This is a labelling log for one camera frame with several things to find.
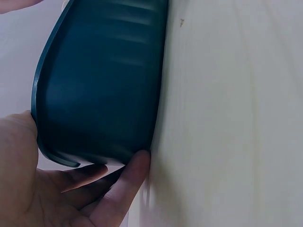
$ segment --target dark green plastic container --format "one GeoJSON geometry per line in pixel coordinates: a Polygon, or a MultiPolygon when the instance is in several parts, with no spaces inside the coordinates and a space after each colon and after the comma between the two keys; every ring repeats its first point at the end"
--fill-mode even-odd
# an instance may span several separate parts
{"type": "Polygon", "coordinates": [[[127,164],[150,149],[168,0],[70,0],[41,54],[32,91],[49,159],[127,164]]]}

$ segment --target finger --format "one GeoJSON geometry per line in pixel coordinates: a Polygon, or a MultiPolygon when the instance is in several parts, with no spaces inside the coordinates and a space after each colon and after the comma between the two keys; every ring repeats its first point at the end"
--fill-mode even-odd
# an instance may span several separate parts
{"type": "Polygon", "coordinates": [[[121,168],[93,183],[64,193],[65,198],[76,209],[80,210],[96,199],[102,197],[118,180],[124,168],[121,168]]]}
{"type": "Polygon", "coordinates": [[[38,4],[42,0],[0,0],[0,14],[38,4]]]}
{"type": "Polygon", "coordinates": [[[105,165],[89,165],[78,169],[46,171],[59,191],[66,192],[96,181],[107,172],[105,165]]]}
{"type": "Polygon", "coordinates": [[[118,227],[149,172],[150,154],[139,151],[90,216],[95,226],[118,227]]]}

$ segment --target small mark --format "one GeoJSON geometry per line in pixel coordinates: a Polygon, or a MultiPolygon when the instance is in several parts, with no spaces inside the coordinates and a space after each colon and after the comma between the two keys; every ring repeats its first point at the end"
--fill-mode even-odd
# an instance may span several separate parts
{"type": "Polygon", "coordinates": [[[184,24],[184,19],[181,19],[180,27],[182,27],[183,24],[184,24]]]}

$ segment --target light wooden surface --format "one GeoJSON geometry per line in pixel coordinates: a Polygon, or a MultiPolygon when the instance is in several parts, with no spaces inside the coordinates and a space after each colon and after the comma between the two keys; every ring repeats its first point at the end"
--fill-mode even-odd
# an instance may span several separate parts
{"type": "Polygon", "coordinates": [[[172,0],[132,227],[303,226],[303,1],[172,0]]]}

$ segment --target human hand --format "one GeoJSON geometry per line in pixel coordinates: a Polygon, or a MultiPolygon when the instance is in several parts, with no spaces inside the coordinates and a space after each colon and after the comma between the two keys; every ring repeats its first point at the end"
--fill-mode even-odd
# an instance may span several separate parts
{"type": "Polygon", "coordinates": [[[118,227],[149,172],[149,153],[99,179],[106,166],[37,169],[36,137],[30,112],[0,119],[0,226],[118,227]]]}
{"type": "Polygon", "coordinates": [[[0,14],[30,7],[42,1],[43,0],[0,0],[0,14]]]}

